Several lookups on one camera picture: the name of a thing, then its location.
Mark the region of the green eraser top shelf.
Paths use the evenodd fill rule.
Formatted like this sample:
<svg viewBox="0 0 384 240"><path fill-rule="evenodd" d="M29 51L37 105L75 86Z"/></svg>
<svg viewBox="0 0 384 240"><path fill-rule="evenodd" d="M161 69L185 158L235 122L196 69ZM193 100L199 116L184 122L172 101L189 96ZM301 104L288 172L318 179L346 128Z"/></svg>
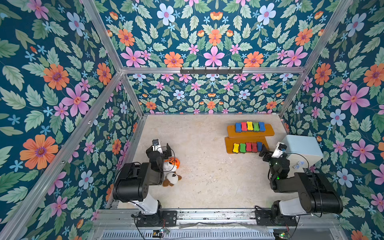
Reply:
<svg viewBox="0 0 384 240"><path fill-rule="evenodd" d="M254 128L254 132L259 132L260 131L259 123L253 122L253 128Z"/></svg>

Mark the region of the green eraser shelf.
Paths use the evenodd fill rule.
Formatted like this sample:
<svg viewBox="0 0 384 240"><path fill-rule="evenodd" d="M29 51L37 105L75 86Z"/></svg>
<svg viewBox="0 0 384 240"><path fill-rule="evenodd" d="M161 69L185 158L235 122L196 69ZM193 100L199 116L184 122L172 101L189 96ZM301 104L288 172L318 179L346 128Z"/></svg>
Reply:
<svg viewBox="0 0 384 240"><path fill-rule="evenodd" d="M247 147L246 144L240 143L240 153L246 153L247 152L246 147Z"/></svg>
<svg viewBox="0 0 384 240"><path fill-rule="evenodd" d="M253 128L254 128L254 132L259 132L260 131L259 123L253 122Z"/></svg>

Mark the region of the yellow eraser top shelf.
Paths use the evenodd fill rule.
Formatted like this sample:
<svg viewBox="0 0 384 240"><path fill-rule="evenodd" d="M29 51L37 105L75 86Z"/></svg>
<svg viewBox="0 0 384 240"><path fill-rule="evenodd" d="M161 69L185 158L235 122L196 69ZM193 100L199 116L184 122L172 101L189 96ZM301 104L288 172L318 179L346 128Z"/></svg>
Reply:
<svg viewBox="0 0 384 240"><path fill-rule="evenodd" d="M253 131L254 131L254 125L253 125L253 122L248 121L248 122L246 122L246 123L247 123L247 131L249 131L249 132L253 132Z"/></svg>

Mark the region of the yellow eraser shelf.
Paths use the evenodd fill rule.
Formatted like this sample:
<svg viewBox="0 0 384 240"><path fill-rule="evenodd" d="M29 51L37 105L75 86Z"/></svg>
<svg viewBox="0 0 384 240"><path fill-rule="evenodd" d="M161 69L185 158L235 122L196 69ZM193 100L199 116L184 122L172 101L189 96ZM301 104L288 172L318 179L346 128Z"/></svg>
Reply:
<svg viewBox="0 0 384 240"><path fill-rule="evenodd" d="M233 146L233 153L234 154L238 154L240 151L240 145L237 144L237 143L234 143L234 146Z"/></svg>
<svg viewBox="0 0 384 240"><path fill-rule="evenodd" d="M248 122L246 122L246 123L247 123L247 131L249 131L249 132L253 132L253 131L254 131L254 125L253 125L253 122L248 121Z"/></svg>

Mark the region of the red eraser top shelf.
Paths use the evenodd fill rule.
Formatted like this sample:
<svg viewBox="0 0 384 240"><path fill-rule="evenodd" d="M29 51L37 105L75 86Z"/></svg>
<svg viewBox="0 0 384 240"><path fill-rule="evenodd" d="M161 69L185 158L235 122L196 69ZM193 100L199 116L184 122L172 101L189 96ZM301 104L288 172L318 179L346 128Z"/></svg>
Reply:
<svg viewBox="0 0 384 240"><path fill-rule="evenodd" d="M242 132L248 131L248 125L246 122L241 122L241 130L242 130Z"/></svg>

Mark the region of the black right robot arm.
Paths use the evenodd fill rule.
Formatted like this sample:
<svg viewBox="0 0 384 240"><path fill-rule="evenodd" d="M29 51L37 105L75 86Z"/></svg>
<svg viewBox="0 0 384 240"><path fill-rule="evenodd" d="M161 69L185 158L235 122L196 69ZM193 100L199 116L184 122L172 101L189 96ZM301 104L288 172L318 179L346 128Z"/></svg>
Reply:
<svg viewBox="0 0 384 240"><path fill-rule="evenodd" d="M268 180L275 193L297 193L296 198L275 201L271 206L274 219L285 216L310 214L340 214L344 210L343 202L327 178L320 173L295 172L292 177L290 160L285 150L287 146L278 144L274 152L260 147L259 156L269 163Z"/></svg>

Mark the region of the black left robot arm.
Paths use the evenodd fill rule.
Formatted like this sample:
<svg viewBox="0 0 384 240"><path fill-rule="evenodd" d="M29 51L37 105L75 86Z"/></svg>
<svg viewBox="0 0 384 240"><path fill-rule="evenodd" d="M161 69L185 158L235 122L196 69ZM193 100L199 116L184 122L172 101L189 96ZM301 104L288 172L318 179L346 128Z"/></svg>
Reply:
<svg viewBox="0 0 384 240"><path fill-rule="evenodd" d="M114 183L113 199L132 204L142 215L160 217L161 203L150 195L149 188L163 184L165 174L170 172L165 169L164 163L172 153L169 145L153 144L146 150L148 162L124 164Z"/></svg>

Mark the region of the blue eraser bottom shelf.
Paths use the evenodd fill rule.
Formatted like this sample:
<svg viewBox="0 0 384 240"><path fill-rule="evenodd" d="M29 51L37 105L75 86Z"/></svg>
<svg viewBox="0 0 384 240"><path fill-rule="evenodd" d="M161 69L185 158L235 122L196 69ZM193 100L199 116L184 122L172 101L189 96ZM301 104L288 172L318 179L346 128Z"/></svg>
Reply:
<svg viewBox="0 0 384 240"><path fill-rule="evenodd" d="M263 149L263 143L262 142L257 142L257 150L258 152L261 152Z"/></svg>

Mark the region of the green eraser bottom shelf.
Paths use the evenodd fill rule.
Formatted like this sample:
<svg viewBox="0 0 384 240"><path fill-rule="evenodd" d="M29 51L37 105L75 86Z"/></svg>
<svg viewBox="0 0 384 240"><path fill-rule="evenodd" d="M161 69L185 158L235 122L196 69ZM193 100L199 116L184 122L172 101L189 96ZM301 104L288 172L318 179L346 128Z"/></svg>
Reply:
<svg viewBox="0 0 384 240"><path fill-rule="evenodd" d="M240 153L246 153L247 152L246 147L247 147L246 144L240 143Z"/></svg>

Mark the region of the orange wooden two-tier shelf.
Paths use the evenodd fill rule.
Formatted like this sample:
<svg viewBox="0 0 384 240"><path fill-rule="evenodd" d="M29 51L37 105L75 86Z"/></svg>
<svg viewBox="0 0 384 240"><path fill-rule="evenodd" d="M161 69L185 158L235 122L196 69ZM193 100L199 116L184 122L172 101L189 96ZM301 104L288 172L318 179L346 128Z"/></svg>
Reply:
<svg viewBox="0 0 384 240"><path fill-rule="evenodd" d="M235 144L257 143L264 144L269 150L269 144L267 138L273 137L275 132L270 124L265 124L266 130L264 132L236 132L235 125L227 126L228 136L225 137L226 151L228 154L233 154L233 148Z"/></svg>

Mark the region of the orange tiger plush toy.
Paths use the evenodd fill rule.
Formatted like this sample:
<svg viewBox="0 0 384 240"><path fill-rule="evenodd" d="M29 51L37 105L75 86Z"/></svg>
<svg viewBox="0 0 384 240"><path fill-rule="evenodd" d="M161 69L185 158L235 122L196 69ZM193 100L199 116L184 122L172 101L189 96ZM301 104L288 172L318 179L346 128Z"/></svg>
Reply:
<svg viewBox="0 0 384 240"><path fill-rule="evenodd" d="M171 158L165 160L165 162L163 164L163 171L164 172L175 172L178 170L179 167L180 167L180 160L175 158L175 157L171 157Z"/></svg>

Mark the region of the brown white dog plush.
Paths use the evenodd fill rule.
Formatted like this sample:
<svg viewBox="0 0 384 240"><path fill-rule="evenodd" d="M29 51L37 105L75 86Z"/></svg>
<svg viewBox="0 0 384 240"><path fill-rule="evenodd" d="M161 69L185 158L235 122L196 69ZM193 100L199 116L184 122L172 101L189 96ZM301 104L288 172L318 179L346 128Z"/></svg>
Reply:
<svg viewBox="0 0 384 240"><path fill-rule="evenodd" d="M168 173L167 176L165 177L164 181L163 181L162 186L163 187L169 187L169 186L172 187L172 186L176 185L181 179L182 179L182 177L175 172Z"/></svg>

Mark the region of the light blue box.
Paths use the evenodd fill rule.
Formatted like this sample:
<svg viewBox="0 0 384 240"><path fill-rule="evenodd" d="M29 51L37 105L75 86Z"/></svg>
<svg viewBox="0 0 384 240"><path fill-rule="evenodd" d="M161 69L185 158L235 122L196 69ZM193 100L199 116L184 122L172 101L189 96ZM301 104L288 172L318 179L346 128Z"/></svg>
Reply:
<svg viewBox="0 0 384 240"><path fill-rule="evenodd" d="M324 154L315 137L286 135L282 143L287 146L290 174L310 171L310 167L323 159Z"/></svg>

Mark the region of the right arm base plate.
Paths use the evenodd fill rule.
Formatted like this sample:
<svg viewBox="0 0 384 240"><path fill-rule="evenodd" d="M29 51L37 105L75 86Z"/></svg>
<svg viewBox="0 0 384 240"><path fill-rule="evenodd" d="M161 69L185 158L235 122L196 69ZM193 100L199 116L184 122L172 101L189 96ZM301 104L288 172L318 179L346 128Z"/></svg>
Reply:
<svg viewBox="0 0 384 240"><path fill-rule="evenodd" d="M278 210L255 206L257 225L267 227L294 227L298 222L295 216L281 215Z"/></svg>

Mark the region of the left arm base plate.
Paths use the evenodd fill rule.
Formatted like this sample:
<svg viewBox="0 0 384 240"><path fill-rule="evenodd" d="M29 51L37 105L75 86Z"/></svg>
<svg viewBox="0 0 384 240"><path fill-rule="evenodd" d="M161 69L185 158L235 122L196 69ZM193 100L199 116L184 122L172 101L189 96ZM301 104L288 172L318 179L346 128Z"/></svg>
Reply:
<svg viewBox="0 0 384 240"><path fill-rule="evenodd" d="M135 222L138 227L174 227L177 216L177 211L159 211L154 215L138 214Z"/></svg>

